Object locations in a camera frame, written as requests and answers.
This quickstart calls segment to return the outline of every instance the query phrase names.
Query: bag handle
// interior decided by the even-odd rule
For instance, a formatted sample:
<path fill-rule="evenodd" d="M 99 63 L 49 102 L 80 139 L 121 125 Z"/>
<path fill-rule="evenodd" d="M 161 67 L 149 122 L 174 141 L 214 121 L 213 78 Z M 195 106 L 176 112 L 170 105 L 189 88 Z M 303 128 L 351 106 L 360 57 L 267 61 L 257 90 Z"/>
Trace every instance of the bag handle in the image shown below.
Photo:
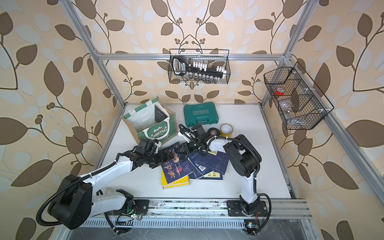
<path fill-rule="evenodd" d="M 167 132 L 163 136 L 161 136 L 161 137 L 150 137 L 150 136 L 148 136 L 148 133 L 147 133 L 149 128 L 147 128 L 147 129 L 143 130 L 145 137 L 150 139 L 150 140 L 155 140 L 155 139 L 161 140 L 161 139 L 165 138 L 166 136 L 168 136 L 168 134 L 169 134 L 169 117 L 167 117 L 163 121 L 167 123 Z"/>

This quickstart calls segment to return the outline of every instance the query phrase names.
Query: yellow book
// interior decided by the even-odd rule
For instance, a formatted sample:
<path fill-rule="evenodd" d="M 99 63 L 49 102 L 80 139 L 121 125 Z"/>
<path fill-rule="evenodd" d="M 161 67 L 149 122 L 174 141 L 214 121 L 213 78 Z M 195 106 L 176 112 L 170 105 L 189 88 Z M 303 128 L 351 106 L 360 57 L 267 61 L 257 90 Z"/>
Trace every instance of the yellow book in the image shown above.
<path fill-rule="evenodd" d="M 175 186 L 183 186 L 183 185 L 188 185 L 189 184 L 189 177 L 188 176 L 185 176 L 183 178 L 180 178 L 179 180 L 171 183 L 171 184 L 168 184 L 167 183 L 167 180 L 166 180 L 166 177 L 164 175 L 164 172 L 161 171 L 161 185 L 164 187 L 164 188 L 169 188 L 169 187 L 175 187 Z"/>
<path fill-rule="evenodd" d="M 184 185 L 189 185 L 189 182 L 177 184 L 174 186 L 164 186 L 163 188 L 166 189 L 166 188 L 171 188 L 171 187 L 180 187 L 180 186 L 184 186 Z"/>

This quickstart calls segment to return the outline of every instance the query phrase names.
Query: blue book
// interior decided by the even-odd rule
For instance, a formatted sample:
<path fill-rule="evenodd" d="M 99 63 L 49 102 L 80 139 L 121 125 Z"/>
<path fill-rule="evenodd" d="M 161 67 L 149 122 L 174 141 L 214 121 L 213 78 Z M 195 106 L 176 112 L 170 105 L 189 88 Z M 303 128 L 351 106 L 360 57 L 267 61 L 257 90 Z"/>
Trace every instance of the blue book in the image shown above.
<path fill-rule="evenodd" d="M 206 175 L 206 174 L 208 174 L 210 172 L 213 172 L 212 169 L 209 169 L 209 168 L 206 168 L 206 167 L 194 164 L 194 163 L 191 162 L 190 159 L 188 159 L 188 160 L 189 160 L 189 163 L 190 163 L 190 165 L 192 167 L 192 170 L 193 170 L 193 174 L 189 175 L 189 177 L 192 178 L 192 179 L 199 179 L 199 178 L 203 177 L 204 175 Z"/>
<path fill-rule="evenodd" d="M 196 179 L 193 174 L 189 175 L 189 179 Z M 202 177 L 199 180 L 223 180 L 223 175 L 219 172 L 210 172 Z"/>
<path fill-rule="evenodd" d="M 179 153 L 179 147 L 180 144 L 177 142 L 166 148 L 166 151 L 173 154 L 173 159 L 171 161 L 161 165 L 168 184 L 193 173 L 187 156 Z"/>
<path fill-rule="evenodd" d="M 210 168 L 215 172 L 225 174 L 228 166 L 229 158 L 226 153 L 210 151 L 205 157 L 199 154 L 193 160 L 194 164 Z"/>

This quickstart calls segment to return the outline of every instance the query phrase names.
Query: green and white bag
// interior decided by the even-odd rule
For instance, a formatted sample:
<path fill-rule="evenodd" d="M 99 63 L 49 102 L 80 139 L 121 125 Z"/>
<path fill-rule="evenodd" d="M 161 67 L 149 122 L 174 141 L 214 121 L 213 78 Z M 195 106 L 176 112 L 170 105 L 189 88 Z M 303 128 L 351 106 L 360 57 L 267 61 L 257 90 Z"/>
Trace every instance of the green and white bag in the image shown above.
<path fill-rule="evenodd" d="M 140 139 L 164 143 L 177 135 L 175 113 L 163 107 L 157 98 L 129 111 L 122 119 L 137 143 Z"/>

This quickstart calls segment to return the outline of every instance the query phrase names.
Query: green tool case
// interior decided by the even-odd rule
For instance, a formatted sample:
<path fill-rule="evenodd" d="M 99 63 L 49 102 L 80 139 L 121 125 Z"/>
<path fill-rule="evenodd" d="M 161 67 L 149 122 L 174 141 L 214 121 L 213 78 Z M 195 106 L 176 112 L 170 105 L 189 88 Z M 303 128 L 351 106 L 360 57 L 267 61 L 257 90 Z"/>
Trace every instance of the green tool case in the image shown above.
<path fill-rule="evenodd" d="M 184 118 L 187 127 L 218 123 L 218 115 L 214 103 L 185 105 Z"/>

